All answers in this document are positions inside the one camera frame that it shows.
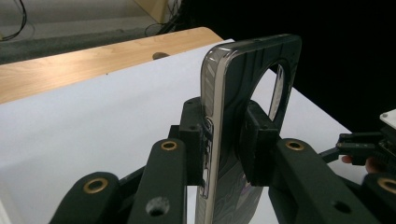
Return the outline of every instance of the smartphone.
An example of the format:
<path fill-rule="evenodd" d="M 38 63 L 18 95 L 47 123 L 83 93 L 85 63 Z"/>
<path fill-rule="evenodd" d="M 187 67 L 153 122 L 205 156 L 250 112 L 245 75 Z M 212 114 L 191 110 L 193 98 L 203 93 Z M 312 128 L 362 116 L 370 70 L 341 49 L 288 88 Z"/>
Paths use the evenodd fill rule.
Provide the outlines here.
<path fill-rule="evenodd" d="M 244 116 L 260 79 L 272 69 L 276 84 L 268 116 L 280 130 L 301 45 L 297 35 L 272 35 L 220 44 L 206 54 L 201 68 L 204 174 L 196 224 L 243 224 L 253 217 L 262 187 L 250 186 L 238 160 Z"/>

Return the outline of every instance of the brass insert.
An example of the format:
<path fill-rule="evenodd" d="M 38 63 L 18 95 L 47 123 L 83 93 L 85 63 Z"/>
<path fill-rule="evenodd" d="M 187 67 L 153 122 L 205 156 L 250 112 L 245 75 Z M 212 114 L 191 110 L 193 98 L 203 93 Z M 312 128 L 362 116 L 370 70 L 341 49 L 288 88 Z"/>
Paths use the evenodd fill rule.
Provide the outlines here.
<path fill-rule="evenodd" d="M 396 194 L 396 180 L 389 178 L 378 178 L 377 183 L 381 188 Z"/>
<path fill-rule="evenodd" d="M 85 183 L 84 191 L 89 194 L 94 194 L 105 189 L 107 185 L 108 181 L 106 179 L 98 177 Z"/>
<path fill-rule="evenodd" d="M 167 141 L 167 142 L 163 142 L 161 144 L 161 148 L 163 150 L 167 150 L 167 151 L 171 151 L 177 148 L 177 143 L 173 142 L 173 141 Z"/>
<path fill-rule="evenodd" d="M 296 151 L 300 151 L 304 149 L 304 146 L 301 145 L 299 142 L 296 141 L 288 141 L 286 143 L 286 147 L 292 149 L 292 150 L 296 150 Z"/>

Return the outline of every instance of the black background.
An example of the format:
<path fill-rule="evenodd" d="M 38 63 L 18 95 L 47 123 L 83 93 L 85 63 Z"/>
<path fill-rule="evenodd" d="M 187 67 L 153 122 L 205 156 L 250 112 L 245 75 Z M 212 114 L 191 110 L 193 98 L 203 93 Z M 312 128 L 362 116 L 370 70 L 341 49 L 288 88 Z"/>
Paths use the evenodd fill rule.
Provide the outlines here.
<path fill-rule="evenodd" d="M 178 29 L 223 39 L 299 35 L 294 88 L 352 132 L 379 131 L 396 109 L 396 12 L 385 1 L 184 0 L 179 12 Z"/>

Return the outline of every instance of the mounting hole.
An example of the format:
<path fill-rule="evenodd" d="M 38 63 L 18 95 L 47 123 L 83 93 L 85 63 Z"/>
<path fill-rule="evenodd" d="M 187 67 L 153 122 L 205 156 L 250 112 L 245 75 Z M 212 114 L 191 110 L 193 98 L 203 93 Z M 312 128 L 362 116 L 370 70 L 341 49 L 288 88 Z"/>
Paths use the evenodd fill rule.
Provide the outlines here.
<path fill-rule="evenodd" d="M 377 180 L 377 182 L 382 189 L 396 194 L 396 180 L 381 177 Z"/>
<path fill-rule="evenodd" d="M 161 148 L 167 151 L 174 150 L 177 148 L 177 143 L 173 141 L 167 141 L 161 144 Z"/>
<path fill-rule="evenodd" d="M 332 202 L 332 206 L 335 209 L 337 209 L 339 212 L 342 212 L 342 213 L 349 214 L 352 212 L 352 210 L 350 210 L 349 206 L 343 202 L 338 202 L 338 201 Z"/>
<path fill-rule="evenodd" d="M 107 185 L 108 185 L 108 181 L 106 179 L 102 177 L 98 177 L 85 183 L 83 189 L 86 193 L 94 194 L 105 189 Z"/>
<path fill-rule="evenodd" d="M 303 150 L 303 149 L 304 149 L 304 146 L 303 146 L 303 145 L 301 145 L 301 144 L 298 143 L 298 142 L 294 142 L 294 141 L 289 141 L 289 142 L 287 142 L 287 143 L 286 143 L 286 147 L 288 147 L 288 148 L 290 148 L 290 149 L 293 149 L 293 150 L 296 150 L 296 151 L 300 151 L 300 150 Z"/>
<path fill-rule="evenodd" d="M 146 205 L 146 212 L 152 217 L 166 215 L 169 211 L 169 200 L 164 197 L 153 198 Z"/>

